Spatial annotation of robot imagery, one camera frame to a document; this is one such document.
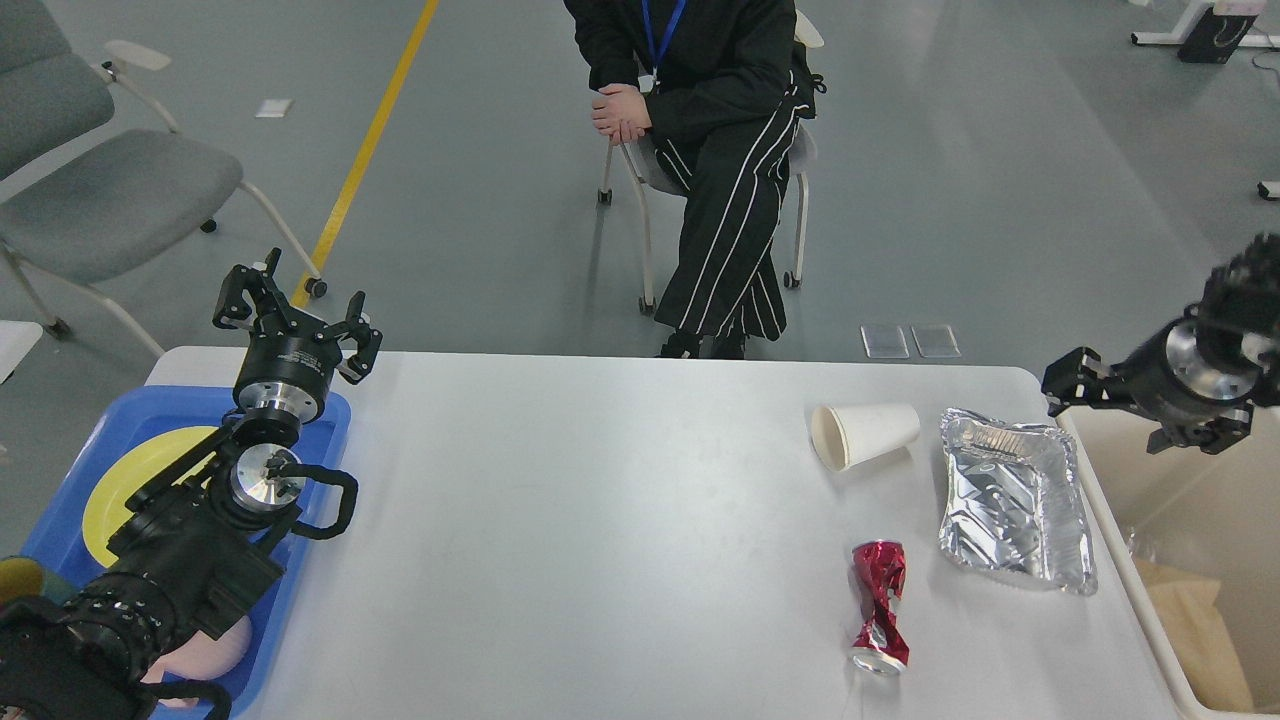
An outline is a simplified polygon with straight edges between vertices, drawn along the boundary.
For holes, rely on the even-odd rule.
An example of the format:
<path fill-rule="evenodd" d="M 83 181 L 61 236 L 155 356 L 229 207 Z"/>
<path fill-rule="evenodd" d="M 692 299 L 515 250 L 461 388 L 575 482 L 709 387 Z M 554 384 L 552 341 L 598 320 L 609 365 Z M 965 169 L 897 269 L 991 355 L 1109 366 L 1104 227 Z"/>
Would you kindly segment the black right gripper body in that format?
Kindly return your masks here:
<path fill-rule="evenodd" d="M 1256 365 L 1202 354 L 1201 334 L 1193 320 L 1170 322 L 1125 359 L 1125 389 L 1138 414 L 1193 425 L 1243 405 L 1256 387 Z"/>

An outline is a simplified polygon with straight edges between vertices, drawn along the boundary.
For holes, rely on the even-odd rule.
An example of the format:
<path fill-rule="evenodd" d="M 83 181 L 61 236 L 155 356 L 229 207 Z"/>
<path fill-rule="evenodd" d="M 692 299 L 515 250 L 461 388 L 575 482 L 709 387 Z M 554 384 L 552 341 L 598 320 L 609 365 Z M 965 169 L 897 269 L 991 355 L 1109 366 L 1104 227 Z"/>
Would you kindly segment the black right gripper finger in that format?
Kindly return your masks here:
<path fill-rule="evenodd" d="M 1252 407 L 1220 413 L 1208 421 L 1174 424 L 1162 421 L 1147 441 L 1146 452 L 1161 454 L 1169 448 L 1198 448 L 1202 454 L 1219 455 L 1251 436 Z"/>
<path fill-rule="evenodd" d="M 1151 419 L 1137 402 L 1121 364 L 1105 364 L 1089 347 L 1076 347 L 1051 363 L 1043 372 L 1041 393 L 1047 414 L 1056 418 L 1070 407 L 1119 410 Z"/>

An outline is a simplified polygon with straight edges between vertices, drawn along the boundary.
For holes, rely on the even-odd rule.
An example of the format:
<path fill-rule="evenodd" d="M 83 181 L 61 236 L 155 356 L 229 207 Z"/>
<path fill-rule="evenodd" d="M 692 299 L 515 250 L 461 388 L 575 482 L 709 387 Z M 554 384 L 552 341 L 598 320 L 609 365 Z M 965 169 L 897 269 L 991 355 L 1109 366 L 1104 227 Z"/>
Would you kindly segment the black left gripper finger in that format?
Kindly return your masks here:
<path fill-rule="evenodd" d="M 261 263 L 237 264 L 227 274 L 212 311 L 218 329 L 242 329 L 250 338 L 300 337 L 300 310 L 293 307 L 274 281 L 282 250 L 274 247 Z"/>
<path fill-rule="evenodd" d="M 356 291 L 349 299 L 346 316 L 337 323 L 324 325 L 317 332 L 317 342 L 338 352 L 335 369 L 352 386 L 357 386 L 371 374 L 384 337 L 364 313 L 366 297 L 362 290 Z M 355 342 L 355 351 L 343 356 L 340 343 L 348 340 Z"/>

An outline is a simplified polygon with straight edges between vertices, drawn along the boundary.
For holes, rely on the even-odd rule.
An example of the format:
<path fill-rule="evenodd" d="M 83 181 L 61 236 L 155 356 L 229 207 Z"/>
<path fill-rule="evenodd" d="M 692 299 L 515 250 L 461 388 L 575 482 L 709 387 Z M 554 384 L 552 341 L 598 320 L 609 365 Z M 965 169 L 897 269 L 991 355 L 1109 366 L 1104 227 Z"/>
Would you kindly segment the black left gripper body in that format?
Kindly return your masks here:
<path fill-rule="evenodd" d="M 301 423 L 324 414 L 340 347 L 312 336 L 252 334 L 233 397 L 242 410 L 274 409 Z"/>

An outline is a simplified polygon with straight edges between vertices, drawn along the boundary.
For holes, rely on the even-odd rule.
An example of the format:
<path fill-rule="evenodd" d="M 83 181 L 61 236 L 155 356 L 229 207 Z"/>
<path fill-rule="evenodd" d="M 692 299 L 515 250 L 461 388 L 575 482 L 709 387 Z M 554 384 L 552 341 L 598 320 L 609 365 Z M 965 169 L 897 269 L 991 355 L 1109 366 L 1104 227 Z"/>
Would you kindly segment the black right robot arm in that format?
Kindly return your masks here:
<path fill-rule="evenodd" d="M 1262 233 L 1126 359 L 1076 347 L 1046 368 L 1041 391 L 1051 416 L 1087 406 L 1157 423 L 1148 454 L 1217 455 L 1251 434 L 1256 409 L 1277 406 L 1277 346 L 1279 238 Z"/>

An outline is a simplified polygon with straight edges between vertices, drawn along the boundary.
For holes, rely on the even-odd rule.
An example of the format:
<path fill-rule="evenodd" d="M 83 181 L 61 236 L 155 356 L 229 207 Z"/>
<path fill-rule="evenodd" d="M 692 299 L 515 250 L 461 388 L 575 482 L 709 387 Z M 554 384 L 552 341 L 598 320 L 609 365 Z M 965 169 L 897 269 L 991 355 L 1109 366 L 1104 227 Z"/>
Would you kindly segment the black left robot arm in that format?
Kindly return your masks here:
<path fill-rule="evenodd" d="M 365 292 L 325 322 L 291 304 L 274 279 L 280 250 L 233 266 L 212 324 L 250 345 L 221 424 L 148 478 L 109 538 L 115 561 L 69 600 L 3 607 L 3 708 L 33 719 L 146 719 L 161 700 L 207 701 L 227 719 L 215 682 L 147 683 L 165 653 L 202 632 L 230 630 L 284 575 L 273 560 L 288 536 L 326 541 L 355 515 L 358 482 L 302 462 L 302 428 L 319 419 L 334 375 L 358 384 L 383 334 Z"/>

